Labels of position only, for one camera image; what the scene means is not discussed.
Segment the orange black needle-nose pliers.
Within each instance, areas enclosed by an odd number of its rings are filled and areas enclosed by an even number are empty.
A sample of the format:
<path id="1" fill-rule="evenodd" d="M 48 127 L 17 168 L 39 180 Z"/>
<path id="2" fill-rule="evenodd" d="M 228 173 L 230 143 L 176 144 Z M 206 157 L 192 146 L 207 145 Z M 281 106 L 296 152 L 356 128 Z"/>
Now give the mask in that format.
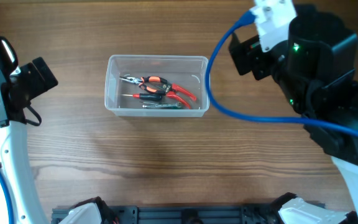
<path id="1" fill-rule="evenodd" d="M 149 77 L 119 77 L 120 80 L 137 85 L 140 89 L 156 95 L 165 95 L 167 93 L 166 88 L 163 86 L 168 81 L 161 77 L 149 76 Z"/>

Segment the green handled screwdriver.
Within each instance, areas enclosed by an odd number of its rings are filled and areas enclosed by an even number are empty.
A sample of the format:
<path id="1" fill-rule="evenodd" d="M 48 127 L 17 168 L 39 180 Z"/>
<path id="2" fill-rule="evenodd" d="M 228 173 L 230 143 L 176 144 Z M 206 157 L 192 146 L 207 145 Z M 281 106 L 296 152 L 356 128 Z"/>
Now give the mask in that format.
<path id="1" fill-rule="evenodd" d="M 181 103 L 177 104 L 153 104 L 153 105 L 142 105 L 145 109 L 164 109 L 164 110 L 180 110 L 183 109 L 183 105 Z"/>

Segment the clear plastic container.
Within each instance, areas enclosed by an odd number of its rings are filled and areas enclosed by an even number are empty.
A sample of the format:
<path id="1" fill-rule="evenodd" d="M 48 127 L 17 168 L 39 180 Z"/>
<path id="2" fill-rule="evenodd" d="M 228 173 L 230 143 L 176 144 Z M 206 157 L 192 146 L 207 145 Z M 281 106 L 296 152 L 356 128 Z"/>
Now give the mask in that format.
<path id="1" fill-rule="evenodd" d="M 204 56 L 178 56 L 178 55 L 113 55 L 109 58 L 106 72 L 104 93 L 105 107 L 116 116 L 139 117 L 202 117 L 209 108 L 209 98 L 206 92 L 205 77 L 208 59 Z M 149 77 L 164 78 L 168 83 L 175 83 L 192 92 L 197 97 L 192 101 L 189 97 L 181 95 L 190 105 L 191 109 L 164 110 L 145 109 L 141 101 L 123 94 L 133 95 L 148 93 L 137 85 L 125 82 L 119 77 Z M 148 101 L 153 103 L 180 103 L 162 95 L 161 101 Z"/>

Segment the red handled snips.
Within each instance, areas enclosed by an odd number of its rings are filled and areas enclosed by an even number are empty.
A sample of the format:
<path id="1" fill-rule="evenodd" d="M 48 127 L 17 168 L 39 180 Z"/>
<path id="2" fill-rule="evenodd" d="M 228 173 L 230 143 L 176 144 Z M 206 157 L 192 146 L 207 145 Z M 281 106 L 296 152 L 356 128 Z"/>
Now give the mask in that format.
<path id="1" fill-rule="evenodd" d="M 162 88 L 165 90 L 166 97 L 177 100 L 188 109 L 191 109 L 191 105 L 181 95 L 189 97 L 192 101 L 197 100 L 197 97 L 192 92 L 175 83 L 165 83 L 162 85 Z"/>

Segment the small silver wrench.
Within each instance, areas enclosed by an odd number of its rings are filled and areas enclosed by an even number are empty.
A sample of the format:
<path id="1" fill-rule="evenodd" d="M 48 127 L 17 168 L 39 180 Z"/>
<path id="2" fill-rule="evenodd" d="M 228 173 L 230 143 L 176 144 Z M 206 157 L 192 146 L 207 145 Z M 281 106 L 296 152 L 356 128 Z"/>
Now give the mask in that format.
<path id="1" fill-rule="evenodd" d="M 148 101 L 141 101 L 140 103 L 143 104 L 143 106 L 153 106 L 153 107 L 173 107 L 176 106 L 177 104 L 170 104 L 170 103 L 153 103 L 153 102 L 148 102 Z"/>

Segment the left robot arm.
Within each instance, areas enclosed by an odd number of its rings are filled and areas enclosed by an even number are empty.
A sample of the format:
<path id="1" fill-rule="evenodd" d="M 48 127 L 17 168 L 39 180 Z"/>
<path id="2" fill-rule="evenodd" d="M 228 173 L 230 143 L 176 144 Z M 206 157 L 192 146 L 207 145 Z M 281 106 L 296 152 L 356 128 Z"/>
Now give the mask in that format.
<path id="1" fill-rule="evenodd" d="M 57 84 L 43 58 L 20 67 L 0 36 L 0 223 L 49 222 L 29 164 L 27 127 L 42 122 L 31 101 Z"/>

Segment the black red screwdriver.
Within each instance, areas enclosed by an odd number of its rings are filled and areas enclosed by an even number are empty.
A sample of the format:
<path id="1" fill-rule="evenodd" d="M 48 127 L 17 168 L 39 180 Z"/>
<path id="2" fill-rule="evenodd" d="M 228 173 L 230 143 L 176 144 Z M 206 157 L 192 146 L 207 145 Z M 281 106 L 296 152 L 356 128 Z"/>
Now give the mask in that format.
<path id="1" fill-rule="evenodd" d="M 133 95 L 123 94 L 123 96 L 129 96 L 132 98 L 145 100 L 145 101 L 161 101 L 163 98 L 162 95 L 155 95 L 155 94 L 148 94 L 148 93 L 138 93 Z"/>

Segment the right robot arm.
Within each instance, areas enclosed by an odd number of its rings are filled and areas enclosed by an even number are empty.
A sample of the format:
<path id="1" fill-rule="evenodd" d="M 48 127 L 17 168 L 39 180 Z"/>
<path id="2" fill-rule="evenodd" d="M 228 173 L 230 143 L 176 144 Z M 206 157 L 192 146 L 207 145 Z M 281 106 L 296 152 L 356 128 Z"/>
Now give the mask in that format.
<path id="1" fill-rule="evenodd" d="M 273 78 L 303 118 L 358 131 L 357 34 L 312 4 L 256 1 L 250 11 L 257 35 L 245 42 L 233 35 L 229 44 L 239 74 Z M 306 130 L 342 174 L 358 222 L 358 138 L 319 126 Z"/>

